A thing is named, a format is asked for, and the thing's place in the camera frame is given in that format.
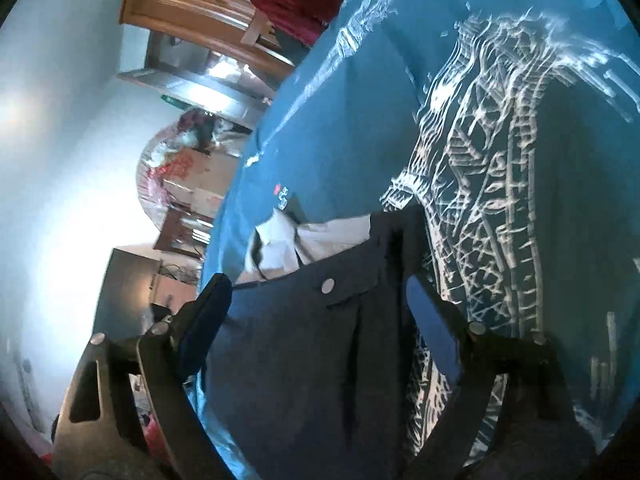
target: white printed design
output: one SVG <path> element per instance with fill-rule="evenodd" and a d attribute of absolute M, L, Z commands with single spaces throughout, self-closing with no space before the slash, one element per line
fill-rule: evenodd
<path fill-rule="evenodd" d="M 411 455 L 417 453 L 433 431 L 450 393 L 447 378 L 438 373 L 429 349 L 418 336 L 408 389 L 408 399 L 416 407 L 408 426 Z"/>
<path fill-rule="evenodd" d="M 455 28 L 453 53 L 423 89 L 411 159 L 381 200 L 386 210 L 413 197 L 424 206 L 444 299 L 468 320 L 523 336 L 543 329 L 533 179 L 540 99 L 553 80 L 581 80 L 631 122 L 640 98 L 610 62 L 621 61 L 633 76 L 640 69 L 544 14 L 471 16 Z M 437 375 L 433 368 L 431 381 L 440 383 Z M 499 410 L 504 386 L 497 381 L 488 414 Z"/>
<path fill-rule="evenodd" d="M 338 30 L 335 37 L 335 43 L 329 50 L 326 59 L 313 76 L 311 81 L 306 84 L 300 95 L 293 101 L 291 108 L 282 118 L 278 126 L 276 126 L 269 136 L 265 139 L 260 150 L 255 155 L 249 157 L 245 163 L 245 167 L 255 164 L 260 156 L 264 154 L 264 150 L 271 142 L 274 136 L 283 128 L 290 118 L 292 118 L 298 110 L 304 105 L 327 81 L 342 62 L 348 57 L 353 56 L 367 35 L 373 30 L 373 27 L 381 23 L 388 15 L 397 14 L 397 10 L 392 4 L 396 0 L 362 0 L 360 7 L 351 15 L 347 23 Z"/>

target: blue t-shirt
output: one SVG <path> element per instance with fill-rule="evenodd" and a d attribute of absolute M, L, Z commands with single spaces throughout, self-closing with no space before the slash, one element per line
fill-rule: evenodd
<path fill-rule="evenodd" d="M 204 280 L 300 222 L 424 205 L 441 293 L 558 343 L 578 408 L 638 394 L 640 41 L 617 0 L 345 0 L 241 159 Z"/>

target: cardboard box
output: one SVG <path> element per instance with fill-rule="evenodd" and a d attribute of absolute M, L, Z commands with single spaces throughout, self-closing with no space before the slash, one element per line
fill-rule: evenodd
<path fill-rule="evenodd" d="M 178 282 L 169 276 L 156 274 L 151 291 L 151 303 L 162 305 L 177 314 L 187 301 L 196 299 L 196 287 Z"/>
<path fill-rule="evenodd" d="M 164 188 L 176 202 L 213 218 L 236 173 L 238 159 L 222 152 L 209 156 L 183 148 L 164 174 Z"/>

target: cluttered room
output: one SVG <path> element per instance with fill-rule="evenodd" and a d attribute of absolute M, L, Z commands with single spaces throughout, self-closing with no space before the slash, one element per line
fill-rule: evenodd
<path fill-rule="evenodd" d="M 155 241 L 13 471 L 635 478 L 639 9 L 121 0 Z"/>

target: wooden door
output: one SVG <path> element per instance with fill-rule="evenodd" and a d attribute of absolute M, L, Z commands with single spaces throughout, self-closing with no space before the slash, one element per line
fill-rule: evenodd
<path fill-rule="evenodd" d="M 200 44 L 277 78 L 292 70 L 271 25 L 249 0 L 124 0 L 120 21 Z"/>

